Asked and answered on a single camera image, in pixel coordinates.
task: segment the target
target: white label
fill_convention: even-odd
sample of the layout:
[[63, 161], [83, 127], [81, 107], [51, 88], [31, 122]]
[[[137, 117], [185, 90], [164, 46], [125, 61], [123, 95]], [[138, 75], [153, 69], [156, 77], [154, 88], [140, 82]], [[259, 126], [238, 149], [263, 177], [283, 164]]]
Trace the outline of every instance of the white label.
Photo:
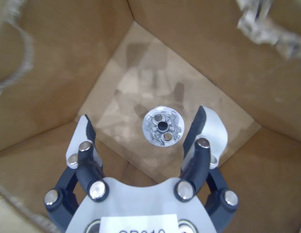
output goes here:
[[176, 214], [102, 217], [100, 233], [177, 233]]

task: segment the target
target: screw head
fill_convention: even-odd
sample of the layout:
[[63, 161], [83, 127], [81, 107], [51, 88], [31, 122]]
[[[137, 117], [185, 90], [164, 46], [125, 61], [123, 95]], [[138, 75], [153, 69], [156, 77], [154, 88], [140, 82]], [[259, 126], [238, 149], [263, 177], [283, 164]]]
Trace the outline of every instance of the screw head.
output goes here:
[[87, 151], [91, 147], [91, 143], [89, 141], [84, 141], [79, 145], [79, 151]]
[[224, 199], [227, 204], [236, 206], [238, 204], [238, 196], [235, 192], [231, 190], [226, 190], [224, 194]]
[[102, 196], [104, 196], [105, 192], [106, 186], [103, 181], [94, 182], [89, 189], [89, 195], [92, 199], [101, 198]]
[[204, 148], [204, 149], [209, 149], [210, 148], [210, 143], [207, 139], [205, 138], [200, 138], [197, 140], [197, 143], [200, 147]]
[[52, 205], [58, 200], [58, 198], [59, 198], [58, 192], [56, 190], [50, 190], [45, 195], [44, 201], [46, 205]]
[[167, 122], [164, 122], [164, 121], [160, 121], [158, 124], [157, 124], [157, 129], [160, 133], [163, 133], [163, 132], [166, 132], [169, 130], [169, 125], [167, 124]]
[[77, 154], [72, 154], [69, 158], [68, 158], [68, 163], [70, 165], [74, 165], [74, 164], [77, 164], [77, 161], [78, 161], [78, 155]]
[[192, 185], [187, 181], [180, 181], [177, 184], [177, 194], [183, 200], [189, 200], [194, 196], [194, 190]]

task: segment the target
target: cardboard wall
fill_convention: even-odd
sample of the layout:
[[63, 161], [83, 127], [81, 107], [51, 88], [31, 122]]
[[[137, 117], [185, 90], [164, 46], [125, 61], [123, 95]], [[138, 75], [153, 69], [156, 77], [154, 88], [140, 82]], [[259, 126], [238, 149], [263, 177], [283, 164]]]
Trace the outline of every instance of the cardboard wall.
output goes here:
[[300, 142], [261, 128], [220, 171], [239, 197], [225, 233], [299, 232]]
[[20, 33], [8, 22], [0, 27], [0, 82], [7, 79], [22, 64], [24, 45]]
[[[20, 26], [33, 37], [34, 67], [0, 96], [0, 150], [72, 121], [132, 21], [126, 0], [29, 0]], [[20, 60], [23, 44], [13, 31], [1, 36], [7, 74], [4, 53]]]
[[[235, 0], [128, 0], [135, 20], [209, 78], [258, 123], [301, 141], [301, 60], [283, 60], [237, 30]], [[295, 0], [270, 15], [301, 34]]]

